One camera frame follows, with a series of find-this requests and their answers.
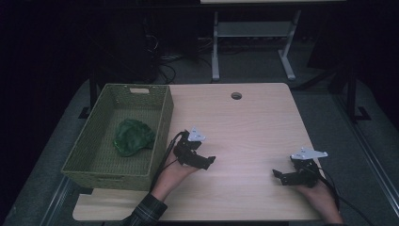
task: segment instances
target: person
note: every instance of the person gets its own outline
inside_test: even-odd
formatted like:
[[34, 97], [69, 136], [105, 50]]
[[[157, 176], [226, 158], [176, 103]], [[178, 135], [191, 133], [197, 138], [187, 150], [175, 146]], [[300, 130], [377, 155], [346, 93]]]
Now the person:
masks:
[[[164, 201], [170, 192], [172, 192], [187, 176], [199, 170], [186, 165], [182, 166], [176, 161], [176, 156], [173, 152], [168, 156], [165, 166], [153, 190], [147, 194], [135, 208], [132, 215], [124, 219], [120, 225], [156, 225], [158, 219], [168, 208], [164, 204]], [[325, 226], [345, 225], [328, 187], [323, 182], [318, 181], [312, 188], [307, 186], [295, 186], [295, 189], [302, 193], [311, 206], [319, 212], [325, 222]]]

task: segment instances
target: white plastic part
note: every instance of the white plastic part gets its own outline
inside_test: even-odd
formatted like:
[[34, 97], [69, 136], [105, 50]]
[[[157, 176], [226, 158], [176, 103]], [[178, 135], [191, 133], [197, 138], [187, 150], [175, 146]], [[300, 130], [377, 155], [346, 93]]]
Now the white plastic part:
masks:
[[307, 149], [307, 148], [301, 148], [297, 153], [294, 153], [291, 155], [293, 159], [300, 159], [300, 160], [306, 160], [306, 159], [312, 159], [312, 158], [319, 158], [319, 157], [327, 157], [328, 154], [326, 152], [317, 152], [315, 150]]
[[188, 141], [203, 141], [205, 140], [205, 136], [194, 126], [190, 135], [188, 136]]

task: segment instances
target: wooden table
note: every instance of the wooden table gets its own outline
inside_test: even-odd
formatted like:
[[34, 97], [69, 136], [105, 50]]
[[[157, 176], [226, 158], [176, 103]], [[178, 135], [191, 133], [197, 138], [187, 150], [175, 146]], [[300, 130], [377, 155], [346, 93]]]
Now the wooden table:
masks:
[[[168, 140], [196, 126], [205, 136], [197, 153], [215, 155], [166, 200], [161, 220], [319, 219], [303, 197], [282, 186], [272, 169], [292, 172], [289, 155], [312, 148], [306, 128], [285, 84], [170, 86], [175, 104]], [[241, 100], [231, 94], [239, 92]], [[147, 192], [94, 189], [81, 194], [77, 220], [120, 220]]]

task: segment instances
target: green object in basket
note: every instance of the green object in basket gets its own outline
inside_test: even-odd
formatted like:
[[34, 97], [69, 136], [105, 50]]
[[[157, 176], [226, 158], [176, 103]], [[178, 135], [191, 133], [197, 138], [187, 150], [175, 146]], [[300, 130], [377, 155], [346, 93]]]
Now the green object in basket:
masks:
[[121, 156], [127, 157], [144, 148], [152, 149], [154, 141], [155, 133], [146, 123], [125, 120], [118, 125], [114, 146]]

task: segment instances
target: plaid shirt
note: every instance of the plaid shirt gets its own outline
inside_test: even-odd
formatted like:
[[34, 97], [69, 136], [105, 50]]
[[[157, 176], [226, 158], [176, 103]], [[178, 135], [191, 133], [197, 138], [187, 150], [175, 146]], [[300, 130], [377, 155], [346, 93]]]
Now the plaid shirt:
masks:
[[167, 210], [167, 206], [148, 194], [136, 207], [132, 215], [121, 222], [121, 226], [155, 225]]

